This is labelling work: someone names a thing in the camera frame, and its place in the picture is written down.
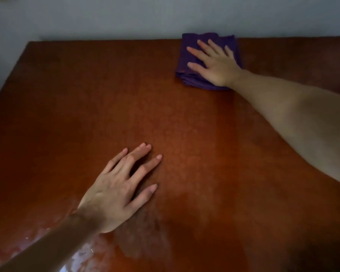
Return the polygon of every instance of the brown wooden surface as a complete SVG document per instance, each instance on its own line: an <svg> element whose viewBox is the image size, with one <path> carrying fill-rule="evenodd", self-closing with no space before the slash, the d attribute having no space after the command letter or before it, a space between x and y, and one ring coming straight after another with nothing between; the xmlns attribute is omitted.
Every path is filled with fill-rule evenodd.
<svg viewBox="0 0 340 272"><path fill-rule="evenodd" d="M28 44L0 92L0 263L146 141L164 155L141 186L159 184L153 199L62 271L340 270L340 183L234 92L177 80L180 43ZM340 38L239 45L255 73L340 92Z"/></svg>

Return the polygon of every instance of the microfiber towel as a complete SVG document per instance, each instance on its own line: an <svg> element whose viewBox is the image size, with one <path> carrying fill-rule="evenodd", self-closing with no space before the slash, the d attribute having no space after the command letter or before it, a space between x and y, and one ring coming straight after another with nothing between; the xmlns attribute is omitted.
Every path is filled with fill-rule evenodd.
<svg viewBox="0 0 340 272"><path fill-rule="evenodd" d="M237 39L234 35L219 37L218 34L210 32L204 34L195 34L195 33L184 33L182 36L182 43L180 49L180 58L178 68L176 69L176 77L179 77L185 85L190 85L194 87L198 87L206 90L228 90L227 87L218 87L204 79L200 76L200 74L191 70L187 64L188 62L193 62L202 65L204 68L204 62L196 58L194 55L189 53L186 50L186 47L192 47L197 50L201 50L198 45L198 39L203 41L204 43L208 43L208 40L211 39L214 43L224 49L225 46L228 46L234 54L234 59L237 64L242 68L242 62L240 59L240 53L237 45Z"/></svg>

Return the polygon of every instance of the wooden table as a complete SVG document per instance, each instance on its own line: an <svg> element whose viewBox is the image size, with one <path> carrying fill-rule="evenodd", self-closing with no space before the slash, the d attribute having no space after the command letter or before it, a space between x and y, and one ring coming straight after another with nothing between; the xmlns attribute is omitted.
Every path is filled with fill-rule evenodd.
<svg viewBox="0 0 340 272"><path fill-rule="evenodd" d="M0 92L0 263L153 144L153 199L62 271L340 270L340 183L233 91L184 86L181 41L30 42ZM240 39L245 68L340 92L340 38Z"/></svg>

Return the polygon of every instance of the white wall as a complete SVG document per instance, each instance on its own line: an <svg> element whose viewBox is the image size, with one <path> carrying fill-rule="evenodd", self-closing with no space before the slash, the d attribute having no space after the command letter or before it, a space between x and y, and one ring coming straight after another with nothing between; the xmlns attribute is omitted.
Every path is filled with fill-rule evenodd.
<svg viewBox="0 0 340 272"><path fill-rule="evenodd" d="M0 1L0 88L28 41L340 35L340 0Z"/></svg>

